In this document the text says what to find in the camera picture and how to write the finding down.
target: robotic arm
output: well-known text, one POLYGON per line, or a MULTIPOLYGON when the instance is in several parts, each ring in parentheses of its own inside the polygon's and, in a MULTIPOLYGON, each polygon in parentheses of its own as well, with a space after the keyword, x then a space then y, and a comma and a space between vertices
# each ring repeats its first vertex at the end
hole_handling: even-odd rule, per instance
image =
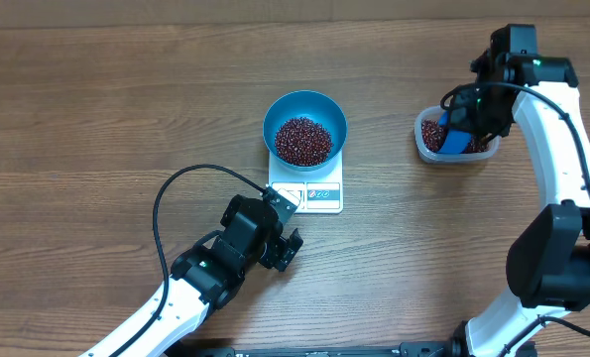
POLYGON ((511 247, 509 286, 458 328, 447 352, 516 356, 547 322, 590 303, 590 243, 576 245, 581 232, 590 241, 590 143, 572 65, 568 59, 539 56, 533 26, 496 31, 491 48, 472 62, 471 70, 478 74, 476 83, 448 95, 450 128, 491 139, 507 136, 511 123, 519 124, 531 153, 541 213, 511 247))
MULTIPOLYGON (((285 190, 276 192, 270 187, 262 198, 233 197, 220 221, 224 231, 207 234, 177 257, 161 314, 120 356, 163 354, 231 301, 255 263, 280 272, 288 267, 303 240, 297 230, 288 239, 282 232, 299 200, 285 190), (211 248, 205 248, 203 243, 212 238, 211 248)), ((160 286, 136 313, 81 357, 107 357, 123 346, 152 317, 163 301, 163 288, 160 286)))

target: clear plastic container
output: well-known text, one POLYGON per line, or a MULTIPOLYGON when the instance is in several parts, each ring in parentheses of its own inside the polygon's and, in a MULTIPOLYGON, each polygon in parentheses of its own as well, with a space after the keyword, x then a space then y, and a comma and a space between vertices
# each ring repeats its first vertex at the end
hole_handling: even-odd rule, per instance
POLYGON ((474 163, 481 160, 486 160, 497 152, 500 146, 500 137, 493 139, 489 143, 489 150, 484 153, 475 154, 438 154, 426 148, 424 141, 422 140, 422 122, 425 120, 438 121, 444 114, 444 110, 439 106, 434 106, 422 110, 422 112, 415 119, 415 144, 417 145, 417 152, 420 154, 420 158, 428 164, 466 164, 474 163))

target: wood grain surface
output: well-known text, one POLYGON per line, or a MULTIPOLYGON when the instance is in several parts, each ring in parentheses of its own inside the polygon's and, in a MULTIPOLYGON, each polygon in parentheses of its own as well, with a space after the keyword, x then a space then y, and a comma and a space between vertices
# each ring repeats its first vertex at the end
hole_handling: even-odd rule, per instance
MULTIPOLYGON (((0 31, 0 356, 74 356, 161 281, 151 209, 176 170, 213 163, 268 179, 261 125, 297 89, 345 111, 345 209, 296 216, 284 274, 257 268, 190 339, 237 348, 444 339, 506 286, 509 247, 536 216, 515 128, 484 164, 429 166, 413 121, 508 22, 570 57, 590 138, 590 18, 0 31)), ((175 182, 161 208, 168 261, 218 227, 220 173, 175 182)), ((590 307, 568 319, 590 328, 590 307)), ((542 356, 590 356, 559 326, 542 356)))
POLYGON ((590 0, 0 0, 0 29, 590 16, 590 0))

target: blue object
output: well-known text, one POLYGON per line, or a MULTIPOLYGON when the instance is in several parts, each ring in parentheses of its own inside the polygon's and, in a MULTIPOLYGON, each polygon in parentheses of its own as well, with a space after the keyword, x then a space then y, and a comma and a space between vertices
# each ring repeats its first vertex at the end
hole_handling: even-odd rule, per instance
MULTIPOLYGON (((445 126, 449 122, 449 113, 444 112, 437 122, 439 126, 445 126)), ((464 149, 469 146, 469 143, 473 139, 473 135, 470 133, 461 132, 449 128, 446 138, 444 138, 444 144, 438 150, 438 154, 462 154, 464 149)))
POLYGON ((268 150, 282 164, 293 170, 310 172, 324 167, 341 152, 346 140, 347 119, 341 107, 327 95, 312 90, 295 91, 277 99, 268 109, 264 118, 264 142, 268 150), (301 167, 289 164, 277 155, 277 148, 275 148, 277 132, 290 119, 300 117, 321 124, 330 133, 334 146, 332 146, 332 151, 330 151, 327 160, 322 164, 301 167))

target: container of beans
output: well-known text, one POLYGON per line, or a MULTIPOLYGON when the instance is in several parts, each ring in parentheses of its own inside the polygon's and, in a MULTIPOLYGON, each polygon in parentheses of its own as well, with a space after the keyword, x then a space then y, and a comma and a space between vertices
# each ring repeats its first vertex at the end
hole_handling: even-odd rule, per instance
POLYGON ((279 98, 264 118, 264 142, 286 167, 311 172, 332 161, 347 140, 347 119, 325 94, 300 90, 279 98))
POLYGON ((438 125, 444 114, 439 106, 424 109, 415 119, 415 144, 420 158, 428 164, 464 164, 486 160, 497 152, 500 137, 482 146, 475 139, 463 154, 439 154, 436 149, 441 147, 446 136, 445 129, 438 125))

